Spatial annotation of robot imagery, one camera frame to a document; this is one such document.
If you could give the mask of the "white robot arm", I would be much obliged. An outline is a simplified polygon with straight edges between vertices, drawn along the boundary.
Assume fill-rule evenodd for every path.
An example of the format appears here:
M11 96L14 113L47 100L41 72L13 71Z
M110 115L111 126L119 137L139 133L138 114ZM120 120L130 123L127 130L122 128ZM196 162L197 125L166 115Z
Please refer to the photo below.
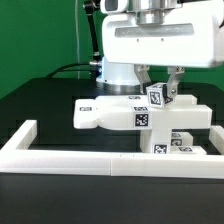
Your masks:
M113 87L140 87L164 66L173 88L182 67L224 64L224 0L101 0L102 75Z

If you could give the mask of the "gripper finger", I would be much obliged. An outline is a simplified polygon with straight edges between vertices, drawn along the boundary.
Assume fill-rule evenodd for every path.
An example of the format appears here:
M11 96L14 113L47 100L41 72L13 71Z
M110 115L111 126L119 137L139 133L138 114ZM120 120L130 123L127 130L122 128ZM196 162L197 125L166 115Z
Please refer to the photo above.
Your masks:
M149 77L150 66L149 65L135 65L134 72L137 76L137 79L140 83L140 92L142 94L146 93L146 88L152 84L152 81Z
M177 95L178 84L185 73L185 69L181 66L172 66L167 69L167 72L169 74L169 79L167 81L167 96L169 98L174 98Z

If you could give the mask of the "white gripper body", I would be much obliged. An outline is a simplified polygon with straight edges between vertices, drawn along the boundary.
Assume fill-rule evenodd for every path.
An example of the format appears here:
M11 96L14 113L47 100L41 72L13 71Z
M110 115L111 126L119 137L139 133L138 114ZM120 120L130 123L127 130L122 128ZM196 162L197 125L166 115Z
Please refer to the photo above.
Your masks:
M152 20L146 6L110 11L102 24L104 56L114 63L196 68L224 64L224 3L181 3Z

